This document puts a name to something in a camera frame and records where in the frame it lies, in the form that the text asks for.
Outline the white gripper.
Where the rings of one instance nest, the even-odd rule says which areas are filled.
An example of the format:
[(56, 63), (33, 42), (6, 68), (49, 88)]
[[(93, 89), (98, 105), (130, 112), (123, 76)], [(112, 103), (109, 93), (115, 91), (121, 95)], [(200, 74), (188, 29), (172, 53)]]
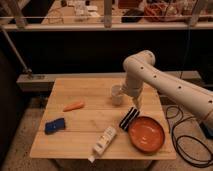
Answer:
[(122, 84), (122, 92), (130, 97), (133, 97), (132, 101), (137, 110), (140, 110), (142, 106), (142, 98), (139, 97), (142, 92), (142, 88), (143, 88), (142, 83), (138, 83), (138, 84), (123, 83)]

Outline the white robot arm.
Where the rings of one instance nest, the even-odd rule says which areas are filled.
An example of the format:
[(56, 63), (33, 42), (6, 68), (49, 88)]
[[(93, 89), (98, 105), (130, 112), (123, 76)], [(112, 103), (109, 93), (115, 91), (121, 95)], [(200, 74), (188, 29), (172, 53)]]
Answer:
[(140, 95), (143, 83), (147, 83), (213, 129), (213, 92), (166, 74), (154, 64), (155, 56), (149, 50), (131, 55), (123, 62), (126, 77), (122, 92), (133, 99), (136, 108), (141, 107)]

